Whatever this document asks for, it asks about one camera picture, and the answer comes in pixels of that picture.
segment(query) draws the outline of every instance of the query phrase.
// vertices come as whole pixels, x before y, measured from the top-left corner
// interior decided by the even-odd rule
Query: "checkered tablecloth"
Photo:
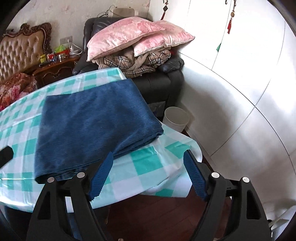
[[[96,70],[45,86],[0,112],[0,149],[11,146],[14,158],[0,169],[0,202],[32,212],[43,185],[34,180],[34,155],[41,111],[48,95],[69,94],[125,79],[118,68]],[[164,134],[114,161],[93,208],[109,205],[137,194],[186,197],[191,181],[183,165],[183,153],[191,149],[198,161],[197,143],[163,125]],[[73,212],[70,198],[66,198]]]

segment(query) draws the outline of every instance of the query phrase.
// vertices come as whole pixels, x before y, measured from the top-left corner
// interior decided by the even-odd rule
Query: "floral pillow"
[[[96,60],[123,50],[141,38],[164,30],[154,22],[129,17],[121,19],[97,32],[88,42],[87,61]]]
[[[37,81],[34,76],[14,74],[4,85],[0,85],[0,111],[35,90]]]
[[[135,57],[163,47],[168,48],[184,44],[195,38],[184,29],[168,21],[160,20],[154,23],[165,28],[165,31],[144,37],[133,44]]]

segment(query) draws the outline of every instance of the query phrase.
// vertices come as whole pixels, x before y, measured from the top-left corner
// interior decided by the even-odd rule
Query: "beige blanket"
[[[144,73],[154,72],[170,58],[170,48],[161,48],[138,57],[134,57],[133,47],[128,47],[113,55],[93,60],[99,69],[118,67],[127,78],[134,78]]]

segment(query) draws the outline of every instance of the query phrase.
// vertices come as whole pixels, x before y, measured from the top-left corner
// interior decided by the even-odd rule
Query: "trash can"
[[[165,110],[163,123],[175,131],[182,132],[188,122],[189,116],[181,108],[172,106]]]

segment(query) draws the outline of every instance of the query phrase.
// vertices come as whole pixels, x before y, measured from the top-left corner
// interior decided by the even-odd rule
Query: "folded blue blanket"
[[[64,180],[112,152],[114,158],[163,134],[131,79],[47,96],[35,154],[35,180]]]

